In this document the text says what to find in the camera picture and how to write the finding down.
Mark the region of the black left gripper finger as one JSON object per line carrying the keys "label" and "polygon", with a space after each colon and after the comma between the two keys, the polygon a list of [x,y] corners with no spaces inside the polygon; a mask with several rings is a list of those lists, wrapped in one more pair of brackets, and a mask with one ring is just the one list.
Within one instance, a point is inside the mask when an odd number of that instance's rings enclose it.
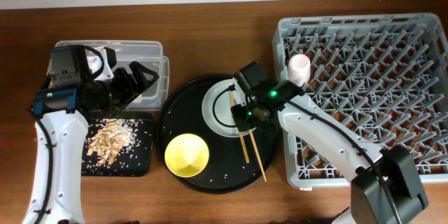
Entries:
{"label": "black left gripper finger", "polygon": [[132,76],[136,83],[136,93],[143,93],[147,91],[147,89],[149,89],[159,79],[157,72],[146,68],[137,61],[131,62],[129,67],[132,70]]}
{"label": "black left gripper finger", "polygon": [[116,102],[115,107],[120,111],[133,108],[141,102],[141,93],[126,92]]}

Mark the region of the wooden chopstick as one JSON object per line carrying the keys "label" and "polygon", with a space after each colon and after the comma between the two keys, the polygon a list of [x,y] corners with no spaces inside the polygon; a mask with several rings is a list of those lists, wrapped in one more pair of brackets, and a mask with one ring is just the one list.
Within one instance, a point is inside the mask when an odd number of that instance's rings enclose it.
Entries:
{"label": "wooden chopstick", "polygon": [[[232,108],[233,106],[235,106],[235,101],[234,101],[234,98],[233,98],[232,91],[228,91],[228,95],[229,95],[229,99],[230,99],[230,107]],[[238,131],[238,133],[239,133],[239,138],[240,138],[240,141],[241,141],[241,147],[242,147],[242,150],[243,150],[244,158],[245,158],[246,164],[248,164],[248,163],[250,163],[250,160],[249,160],[249,154],[248,154],[247,149],[246,149],[244,135],[240,131]]]}
{"label": "wooden chopstick", "polygon": [[260,154],[259,154],[259,151],[258,151],[258,146],[256,144],[256,140],[255,140],[255,137],[254,137],[254,134],[253,134],[253,130],[250,129],[248,131],[248,133],[249,133],[249,136],[251,138],[251,142],[252,142],[252,145],[253,145],[254,153],[255,153],[255,156],[257,158],[258,165],[259,165],[260,172],[262,174],[263,180],[264,180],[264,182],[267,182],[267,178],[266,178],[266,175],[265,175],[265,170],[264,170],[264,167],[263,167],[263,162],[261,160],[261,157],[260,157]]}

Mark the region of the grey plate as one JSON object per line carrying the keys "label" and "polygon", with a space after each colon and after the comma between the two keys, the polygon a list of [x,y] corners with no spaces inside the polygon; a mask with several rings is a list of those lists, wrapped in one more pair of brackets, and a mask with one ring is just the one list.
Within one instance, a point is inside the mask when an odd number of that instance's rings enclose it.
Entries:
{"label": "grey plate", "polygon": [[[239,131],[236,127],[225,127],[221,125],[214,117],[213,114],[213,102],[217,96],[234,85],[235,90],[232,91],[233,102],[235,105],[245,105],[246,102],[242,101],[242,96],[238,93],[241,89],[237,87],[236,81],[232,79],[225,79],[213,84],[207,91],[202,100],[202,115],[207,126],[222,137],[235,138],[239,137]],[[234,125],[235,122],[231,113],[231,100],[229,92],[222,94],[217,100],[215,105],[216,117],[226,125]]]}

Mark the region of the pink cup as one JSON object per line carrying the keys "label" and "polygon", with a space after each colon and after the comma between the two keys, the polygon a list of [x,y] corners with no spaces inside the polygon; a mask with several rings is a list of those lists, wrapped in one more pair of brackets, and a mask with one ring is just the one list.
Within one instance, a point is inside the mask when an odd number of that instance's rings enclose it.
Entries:
{"label": "pink cup", "polygon": [[289,81],[302,87],[310,79],[311,62],[308,56],[304,54],[296,54],[290,58],[287,70]]}

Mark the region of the yellow bowl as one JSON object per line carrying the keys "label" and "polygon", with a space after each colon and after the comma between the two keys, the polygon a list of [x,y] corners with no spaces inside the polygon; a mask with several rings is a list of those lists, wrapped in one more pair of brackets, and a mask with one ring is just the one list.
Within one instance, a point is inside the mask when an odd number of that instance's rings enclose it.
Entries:
{"label": "yellow bowl", "polygon": [[190,178],[206,168],[209,156],[209,147],[200,136],[180,134],[167,144],[164,162],[172,174]]}

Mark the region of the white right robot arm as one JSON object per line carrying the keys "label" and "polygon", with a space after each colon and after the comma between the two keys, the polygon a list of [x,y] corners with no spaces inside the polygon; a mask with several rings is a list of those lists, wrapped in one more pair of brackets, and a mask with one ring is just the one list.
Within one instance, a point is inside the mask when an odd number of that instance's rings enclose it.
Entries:
{"label": "white right robot arm", "polygon": [[242,103],[231,108],[246,131],[278,123],[309,144],[349,182],[351,204],[333,223],[409,223],[428,207],[414,159],[403,146],[368,141],[319,108],[301,87],[269,78],[252,62],[233,75]]}

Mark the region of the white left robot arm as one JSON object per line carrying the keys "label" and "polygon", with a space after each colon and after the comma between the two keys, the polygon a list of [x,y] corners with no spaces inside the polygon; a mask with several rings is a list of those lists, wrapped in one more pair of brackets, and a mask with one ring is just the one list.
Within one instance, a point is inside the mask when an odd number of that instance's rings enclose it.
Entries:
{"label": "white left robot arm", "polygon": [[137,61],[116,65],[105,47],[63,45],[50,51],[52,70],[28,112],[34,119],[37,156],[31,202],[24,223],[84,223],[81,206],[82,155],[97,153],[111,166],[131,134],[109,121],[85,145],[89,119],[124,110],[155,84],[159,75]]}

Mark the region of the grey dishwasher rack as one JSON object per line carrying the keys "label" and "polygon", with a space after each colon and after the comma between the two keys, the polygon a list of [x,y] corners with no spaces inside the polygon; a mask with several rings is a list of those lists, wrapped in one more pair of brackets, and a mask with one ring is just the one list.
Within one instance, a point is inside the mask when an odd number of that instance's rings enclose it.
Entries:
{"label": "grey dishwasher rack", "polygon": [[277,80],[308,56],[305,92],[363,138],[405,147],[423,183],[447,182],[447,37],[432,13],[287,17],[272,39]]}

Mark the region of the food scraps and rice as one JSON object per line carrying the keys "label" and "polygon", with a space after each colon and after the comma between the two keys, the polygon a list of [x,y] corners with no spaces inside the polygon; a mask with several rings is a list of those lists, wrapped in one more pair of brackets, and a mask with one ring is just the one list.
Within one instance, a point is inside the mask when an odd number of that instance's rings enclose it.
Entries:
{"label": "food scraps and rice", "polygon": [[89,166],[110,168],[118,157],[130,154],[141,141],[137,139],[137,129],[143,120],[137,119],[103,119],[94,126],[99,129],[92,131],[88,136],[87,156],[96,156],[95,161],[89,161]]}

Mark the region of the black rectangular tray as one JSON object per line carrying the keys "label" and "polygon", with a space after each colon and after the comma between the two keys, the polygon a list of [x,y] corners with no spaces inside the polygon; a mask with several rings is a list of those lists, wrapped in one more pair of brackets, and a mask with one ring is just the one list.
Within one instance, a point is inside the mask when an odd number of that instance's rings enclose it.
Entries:
{"label": "black rectangular tray", "polygon": [[[103,119],[137,119],[143,120],[143,123],[137,127],[139,133],[137,139],[141,141],[130,154],[121,155],[116,159],[110,168],[90,167],[89,161],[95,161],[96,156],[87,156],[87,137],[92,137],[93,130],[98,130],[98,126],[94,126]],[[83,154],[81,160],[81,174],[83,176],[126,176],[140,177],[146,175],[150,170],[151,151],[153,146],[153,132],[155,129],[154,117],[151,113],[143,111],[124,111],[118,118],[91,118],[89,119],[88,132],[83,146]]]}

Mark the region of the round black tray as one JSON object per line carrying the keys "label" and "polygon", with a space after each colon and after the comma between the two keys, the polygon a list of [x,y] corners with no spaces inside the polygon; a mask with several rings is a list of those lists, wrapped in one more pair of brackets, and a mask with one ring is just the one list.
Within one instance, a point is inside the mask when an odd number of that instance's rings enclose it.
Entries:
{"label": "round black tray", "polygon": [[240,138],[218,135],[203,119],[203,96],[212,85],[229,77],[228,74],[211,74],[181,86],[164,103],[155,128],[155,145],[161,159],[165,158],[168,143],[180,134],[195,134],[205,141],[209,148],[209,161],[203,171],[189,178],[171,173],[179,183],[201,193],[232,193],[263,176],[249,136],[244,137],[250,159],[246,163]]}

